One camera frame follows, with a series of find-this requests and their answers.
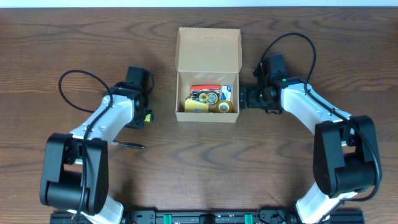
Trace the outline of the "blue white staples box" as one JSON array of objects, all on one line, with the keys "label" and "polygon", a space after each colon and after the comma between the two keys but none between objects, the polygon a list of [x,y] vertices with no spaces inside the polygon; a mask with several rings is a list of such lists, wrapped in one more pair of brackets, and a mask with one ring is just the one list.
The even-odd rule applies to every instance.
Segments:
[{"label": "blue white staples box", "polygon": [[223,85],[221,87],[221,100],[231,101],[232,86]]}]

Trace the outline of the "orange black correction tape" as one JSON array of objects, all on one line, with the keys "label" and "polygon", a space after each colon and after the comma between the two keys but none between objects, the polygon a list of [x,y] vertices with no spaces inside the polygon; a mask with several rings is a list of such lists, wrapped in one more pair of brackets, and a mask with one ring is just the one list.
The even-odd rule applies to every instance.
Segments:
[{"label": "orange black correction tape", "polygon": [[188,99],[200,103],[205,103],[208,105],[215,105],[219,100],[219,96],[216,92],[213,91],[208,91],[208,92],[203,91],[203,92],[192,93],[188,97]]}]

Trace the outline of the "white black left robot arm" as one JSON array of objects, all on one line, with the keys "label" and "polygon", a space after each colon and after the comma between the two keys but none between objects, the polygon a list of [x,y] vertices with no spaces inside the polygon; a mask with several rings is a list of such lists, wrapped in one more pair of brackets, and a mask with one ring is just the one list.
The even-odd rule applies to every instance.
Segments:
[{"label": "white black left robot arm", "polygon": [[121,223],[124,207],[108,194],[108,147],[123,127],[142,129],[153,117],[147,108],[151,92],[145,84],[119,82],[82,125],[48,138],[41,204],[67,210],[75,222]]}]

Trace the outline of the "yellow highlighter marker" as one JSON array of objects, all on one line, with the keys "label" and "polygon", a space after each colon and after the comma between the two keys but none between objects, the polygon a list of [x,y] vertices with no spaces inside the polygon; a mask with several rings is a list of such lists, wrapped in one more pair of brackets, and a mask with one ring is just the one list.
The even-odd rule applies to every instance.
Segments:
[{"label": "yellow highlighter marker", "polygon": [[152,113],[147,114],[145,119],[144,119],[144,121],[145,122],[150,122],[150,123],[153,122],[154,121],[154,115]]}]

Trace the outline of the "yellow clear tape roll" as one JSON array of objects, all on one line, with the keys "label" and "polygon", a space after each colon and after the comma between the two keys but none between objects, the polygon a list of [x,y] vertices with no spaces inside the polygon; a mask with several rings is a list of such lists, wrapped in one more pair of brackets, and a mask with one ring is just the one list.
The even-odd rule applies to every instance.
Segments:
[{"label": "yellow clear tape roll", "polygon": [[228,100],[219,100],[216,103],[215,111],[217,113],[231,113],[233,111],[233,104]]}]

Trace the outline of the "brown cardboard box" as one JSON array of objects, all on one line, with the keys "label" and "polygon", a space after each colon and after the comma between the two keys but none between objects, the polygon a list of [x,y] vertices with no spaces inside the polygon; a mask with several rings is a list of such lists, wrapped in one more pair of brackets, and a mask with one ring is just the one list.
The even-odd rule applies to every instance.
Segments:
[{"label": "brown cardboard box", "polygon": [[[241,31],[181,27],[175,56],[177,69],[177,121],[234,123],[239,116],[239,72],[242,67]],[[185,101],[192,85],[232,86],[231,113],[217,113],[209,105],[207,113],[185,113]]]}]

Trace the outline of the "yellow spiral notepad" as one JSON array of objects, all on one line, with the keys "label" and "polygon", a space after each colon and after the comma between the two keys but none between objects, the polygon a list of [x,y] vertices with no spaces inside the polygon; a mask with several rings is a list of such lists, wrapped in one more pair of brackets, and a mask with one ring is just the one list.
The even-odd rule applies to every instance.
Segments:
[{"label": "yellow spiral notepad", "polygon": [[187,99],[184,107],[185,113],[207,113],[209,105],[203,102]]}]

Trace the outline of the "red stapler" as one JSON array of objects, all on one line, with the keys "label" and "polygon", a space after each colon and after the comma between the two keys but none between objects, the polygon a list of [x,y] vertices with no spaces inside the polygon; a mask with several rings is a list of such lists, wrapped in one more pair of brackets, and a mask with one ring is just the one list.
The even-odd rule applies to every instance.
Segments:
[{"label": "red stapler", "polygon": [[190,91],[218,91],[220,85],[192,85]]}]

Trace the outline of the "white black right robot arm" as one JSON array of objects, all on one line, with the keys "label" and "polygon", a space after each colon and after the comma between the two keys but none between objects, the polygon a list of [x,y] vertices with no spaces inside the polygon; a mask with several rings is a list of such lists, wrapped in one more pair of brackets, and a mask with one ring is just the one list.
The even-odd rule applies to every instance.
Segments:
[{"label": "white black right robot arm", "polygon": [[295,203],[287,223],[328,223],[345,202],[367,201],[380,186],[376,130],[369,116],[352,116],[318,95],[305,81],[283,78],[239,91],[242,108],[293,114],[314,135],[310,190]]}]

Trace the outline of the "black pen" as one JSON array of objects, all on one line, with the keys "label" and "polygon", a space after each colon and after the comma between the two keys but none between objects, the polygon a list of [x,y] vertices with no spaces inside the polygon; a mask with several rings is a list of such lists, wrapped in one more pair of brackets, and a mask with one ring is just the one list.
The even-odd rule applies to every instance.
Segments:
[{"label": "black pen", "polygon": [[136,149],[145,149],[146,148],[146,146],[144,146],[142,144],[129,143],[129,142],[113,141],[111,144],[115,145],[115,146],[130,147],[130,148],[136,148]]}]

